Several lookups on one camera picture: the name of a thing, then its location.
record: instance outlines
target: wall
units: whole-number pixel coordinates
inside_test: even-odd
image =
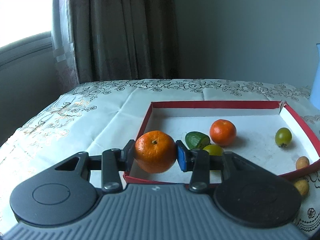
[[[52,47],[0,68],[0,146],[59,97]]]
[[[182,78],[311,86],[320,0],[174,0]]]

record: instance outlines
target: bright window light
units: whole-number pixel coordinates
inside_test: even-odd
[[[0,47],[51,30],[52,0],[0,0]]]

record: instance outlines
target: lace tablecloth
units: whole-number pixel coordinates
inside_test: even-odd
[[[84,83],[28,121],[0,148],[0,232],[16,224],[10,193],[20,182],[79,151],[99,155],[137,135],[150,101],[286,100],[320,138],[320,111],[310,90],[230,80],[140,80]],[[305,177],[309,196],[295,221],[312,235],[320,224],[319,172]],[[92,175],[90,182],[100,187]]]

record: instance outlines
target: metal bolt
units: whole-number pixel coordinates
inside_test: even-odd
[[[204,190],[207,186],[208,185],[204,182],[195,182],[191,185],[191,188],[194,190]]]
[[[108,182],[108,183],[106,183],[105,185],[103,185],[103,187],[104,187],[106,190],[115,191],[115,190],[119,189],[120,184],[117,183],[117,182]]]

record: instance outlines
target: small yellow fruit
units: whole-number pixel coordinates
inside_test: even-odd
[[[305,179],[300,179],[294,183],[294,186],[299,191],[301,196],[306,196],[309,193],[309,182]]]
[[[218,144],[210,144],[203,148],[209,155],[222,156],[223,149]]]
[[[303,169],[310,165],[309,159],[305,156],[300,157],[296,162],[296,169]]]

